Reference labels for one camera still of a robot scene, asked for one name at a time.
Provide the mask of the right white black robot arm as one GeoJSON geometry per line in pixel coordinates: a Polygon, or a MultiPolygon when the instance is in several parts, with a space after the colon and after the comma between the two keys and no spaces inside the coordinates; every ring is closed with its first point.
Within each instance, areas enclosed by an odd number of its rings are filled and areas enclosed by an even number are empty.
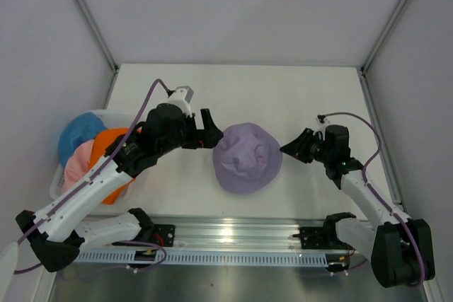
{"type": "Polygon", "coordinates": [[[281,152],[301,161],[317,161],[326,176],[349,196],[366,216],[361,222],[351,213],[327,216],[323,241],[330,248],[347,244],[371,264],[385,288],[416,286],[435,277],[432,234],[423,219],[407,213],[383,198],[368,178],[365,166],[351,155],[347,127],[323,121],[319,130],[306,128],[281,152]]]}

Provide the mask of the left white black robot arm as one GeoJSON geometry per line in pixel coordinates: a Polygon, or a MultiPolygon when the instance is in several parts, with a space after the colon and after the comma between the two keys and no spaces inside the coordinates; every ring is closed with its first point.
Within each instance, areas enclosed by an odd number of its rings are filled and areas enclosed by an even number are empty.
{"type": "Polygon", "coordinates": [[[84,222],[107,196],[128,185],[139,174],[175,149],[213,149],[223,138],[208,109],[201,111],[203,128],[193,114],[170,103],[151,110],[145,121],[134,121],[126,134],[109,145],[105,154],[70,190],[40,211],[24,210],[16,223],[48,272],[69,266],[79,253],[113,243],[146,245],[155,234],[148,214],[129,209],[115,218],[84,222]]]}

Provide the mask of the pink bucket hat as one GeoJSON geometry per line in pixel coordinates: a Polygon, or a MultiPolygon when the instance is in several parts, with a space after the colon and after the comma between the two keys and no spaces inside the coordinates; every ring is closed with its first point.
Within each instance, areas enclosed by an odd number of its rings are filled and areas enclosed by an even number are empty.
{"type": "Polygon", "coordinates": [[[69,191],[93,166],[93,145],[93,139],[82,143],[67,161],[62,193],[69,191]]]}

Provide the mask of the blue bucket hat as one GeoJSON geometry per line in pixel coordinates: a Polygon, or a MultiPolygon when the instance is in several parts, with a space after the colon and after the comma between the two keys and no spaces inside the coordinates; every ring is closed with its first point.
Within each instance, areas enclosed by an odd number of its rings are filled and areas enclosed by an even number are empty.
{"type": "Polygon", "coordinates": [[[83,143],[95,139],[107,127],[92,112],[85,112],[74,118],[59,136],[57,153],[59,164],[65,167],[75,150],[83,143]]]}

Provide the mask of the purple bucket hat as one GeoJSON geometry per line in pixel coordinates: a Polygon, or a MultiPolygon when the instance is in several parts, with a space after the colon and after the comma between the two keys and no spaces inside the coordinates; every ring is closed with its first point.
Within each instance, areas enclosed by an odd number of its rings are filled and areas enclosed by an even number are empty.
{"type": "Polygon", "coordinates": [[[280,172],[278,141],[254,123],[232,125],[214,147],[212,162],[218,183],[232,194],[253,194],[269,185],[280,172]]]}

